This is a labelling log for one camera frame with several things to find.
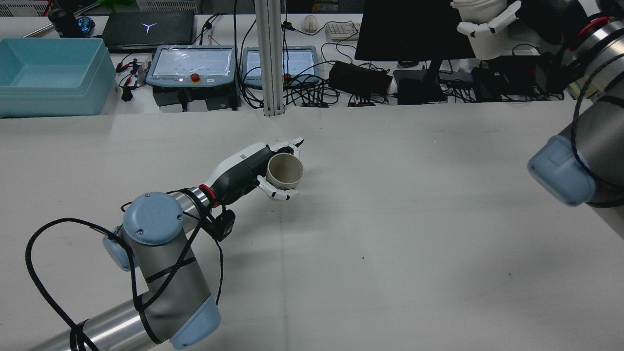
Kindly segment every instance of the red ring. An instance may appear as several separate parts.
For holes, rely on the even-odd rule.
[[[217,196],[215,195],[214,191],[212,191],[212,189],[211,189],[211,188],[209,188],[209,186],[207,186],[206,184],[200,184],[200,185],[198,186],[198,188],[199,188],[200,190],[204,190],[205,192],[207,192],[207,193],[208,193],[208,196],[209,196],[209,198],[210,198],[210,200],[211,200],[211,201],[214,201],[214,200],[216,200],[216,199],[217,199]],[[213,208],[213,209],[216,209],[218,206],[219,206],[219,203],[218,203],[218,202],[214,202],[214,203],[212,204],[212,208]]]
[[[586,25],[583,29],[581,29],[580,32],[578,32],[577,37],[574,39],[573,43],[577,43],[579,41],[579,39],[584,36],[591,28],[594,28],[595,26],[604,26],[605,24],[609,23],[611,21],[611,19],[609,17],[599,17],[594,19],[592,22],[590,22],[588,25]],[[570,45],[570,50],[574,51],[578,48],[578,46],[574,46],[574,44]]]

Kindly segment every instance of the laptop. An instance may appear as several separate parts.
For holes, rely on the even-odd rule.
[[[110,52],[151,52],[160,45],[189,45],[195,13],[189,11],[115,12],[102,40]]]

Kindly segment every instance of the beige cup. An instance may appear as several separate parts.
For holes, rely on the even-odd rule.
[[[303,178],[303,164],[291,154],[271,157],[266,168],[266,179],[277,189],[295,189]]]

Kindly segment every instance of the light blue joint cap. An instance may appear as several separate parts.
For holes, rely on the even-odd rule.
[[[163,192],[149,192],[132,201],[124,213],[124,229],[136,242],[162,245],[182,229],[182,207]]]
[[[580,152],[578,156],[587,165]],[[565,137],[551,137],[529,160],[528,168],[541,186],[568,206],[583,204],[596,194],[595,180],[578,164]]]
[[[102,243],[119,268],[126,272],[130,272],[130,261],[128,260],[128,255],[125,253],[124,248],[115,241],[110,240],[108,237],[104,237],[102,239]],[[139,266],[137,258],[134,257],[134,255],[132,255],[132,262],[134,263],[135,268]]]
[[[176,350],[184,349],[210,335],[219,327],[219,324],[221,324],[221,314],[214,296],[210,294],[182,328],[169,339],[169,342]]]

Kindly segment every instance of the cup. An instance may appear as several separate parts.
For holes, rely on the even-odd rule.
[[[507,9],[507,0],[455,0],[451,6],[459,11],[464,22],[488,23]],[[507,28],[482,37],[471,37],[470,45],[476,58],[488,60],[498,57],[507,49]]]
[[[303,164],[291,154],[271,157],[266,168],[266,179],[277,189],[295,189],[303,178]]]

